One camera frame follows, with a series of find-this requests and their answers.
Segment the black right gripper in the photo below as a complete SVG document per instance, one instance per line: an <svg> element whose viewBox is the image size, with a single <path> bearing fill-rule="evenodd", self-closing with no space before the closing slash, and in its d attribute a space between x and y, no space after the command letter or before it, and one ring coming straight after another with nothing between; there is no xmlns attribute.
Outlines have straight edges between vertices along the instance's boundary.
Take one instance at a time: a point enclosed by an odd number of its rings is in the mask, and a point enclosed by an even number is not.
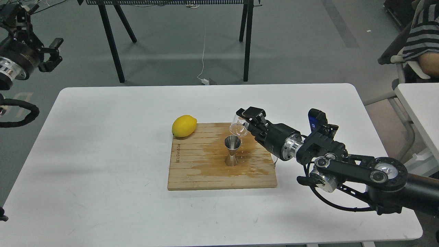
<svg viewBox="0 0 439 247"><path fill-rule="evenodd" d="M303 145L299 131L283 123L268 122L265 110L261 108L240 108L236 114L246 121L247 130L255 140L282 161L295 158L298 149Z"/></svg>

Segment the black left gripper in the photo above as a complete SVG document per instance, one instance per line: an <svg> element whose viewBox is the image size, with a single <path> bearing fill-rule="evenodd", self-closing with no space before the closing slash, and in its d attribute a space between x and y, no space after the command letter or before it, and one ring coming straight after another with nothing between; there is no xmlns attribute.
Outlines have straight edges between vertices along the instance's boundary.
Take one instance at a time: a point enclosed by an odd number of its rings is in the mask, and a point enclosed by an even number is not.
<svg viewBox="0 0 439 247"><path fill-rule="evenodd" d="M63 38L55 38L49 47L39 47L38 52L26 45L40 44L31 23L31 15L38 8L39 5L0 6L0 26L10 36L0 46L1 83L28 80L37 66L40 72L52 72L62 61L59 47ZM43 61L44 54L49 54L47 61Z"/></svg>

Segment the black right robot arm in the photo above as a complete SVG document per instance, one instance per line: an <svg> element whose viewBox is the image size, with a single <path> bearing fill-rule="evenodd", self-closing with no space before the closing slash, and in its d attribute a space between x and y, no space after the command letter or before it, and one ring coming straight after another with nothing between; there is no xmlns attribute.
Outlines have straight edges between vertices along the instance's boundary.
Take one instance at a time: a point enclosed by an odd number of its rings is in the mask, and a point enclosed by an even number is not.
<svg viewBox="0 0 439 247"><path fill-rule="evenodd" d="M390 157L349 154L345 144L334 140L337 125L328 123L323 111L312 108L308 119L311 133L299 131L265 119L261 108L240 108L236 115L245 128L271 154L301 164L305 175L298 176L302 186L308 186L324 203L349 212L375 211L378 215L401 213L403 208L438 217L438 180L413 175L404 164ZM317 189L336 189L367 203L367 208L347 208L323 198Z"/></svg>

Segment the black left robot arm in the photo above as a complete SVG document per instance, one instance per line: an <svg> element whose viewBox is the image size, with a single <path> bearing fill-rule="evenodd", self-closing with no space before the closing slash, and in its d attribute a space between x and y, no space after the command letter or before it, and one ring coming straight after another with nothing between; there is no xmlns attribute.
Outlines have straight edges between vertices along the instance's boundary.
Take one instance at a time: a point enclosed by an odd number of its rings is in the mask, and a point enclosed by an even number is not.
<svg viewBox="0 0 439 247"><path fill-rule="evenodd" d="M28 80L31 74L52 72L62 61L59 47L63 38L55 38L49 46L44 46L33 31L31 15L38 5L23 7L20 3L1 5L1 28L7 36L1 40L1 91L8 91L14 80ZM7 98L1 96L1 113L17 108L19 117L9 117L1 122L1 221L7 221L5 208L13 184L23 168L35 142L36 129L42 127L38 119L39 108L30 103L32 92L23 96Z"/></svg>

